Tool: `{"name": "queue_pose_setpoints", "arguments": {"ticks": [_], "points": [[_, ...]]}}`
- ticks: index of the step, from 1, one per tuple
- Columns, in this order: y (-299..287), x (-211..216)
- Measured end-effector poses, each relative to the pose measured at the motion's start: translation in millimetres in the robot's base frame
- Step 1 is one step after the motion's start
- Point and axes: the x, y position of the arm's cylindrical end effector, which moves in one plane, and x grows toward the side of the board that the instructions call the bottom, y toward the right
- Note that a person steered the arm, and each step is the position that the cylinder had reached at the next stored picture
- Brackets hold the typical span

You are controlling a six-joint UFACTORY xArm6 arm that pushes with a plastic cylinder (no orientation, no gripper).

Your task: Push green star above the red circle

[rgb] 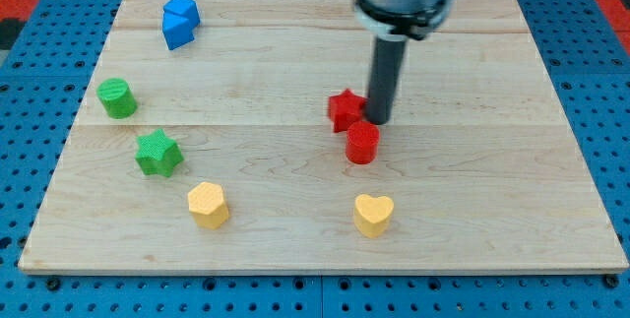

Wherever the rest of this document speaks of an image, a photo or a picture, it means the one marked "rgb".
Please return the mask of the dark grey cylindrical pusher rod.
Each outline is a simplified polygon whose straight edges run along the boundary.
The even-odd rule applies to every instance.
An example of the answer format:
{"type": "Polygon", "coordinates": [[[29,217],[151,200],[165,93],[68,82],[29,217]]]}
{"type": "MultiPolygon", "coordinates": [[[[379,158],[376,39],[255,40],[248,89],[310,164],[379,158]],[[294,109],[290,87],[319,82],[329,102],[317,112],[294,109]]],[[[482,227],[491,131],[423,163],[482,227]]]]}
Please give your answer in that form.
{"type": "Polygon", "coordinates": [[[376,125],[391,117],[407,42],[375,38],[367,88],[365,118],[376,125]]]}

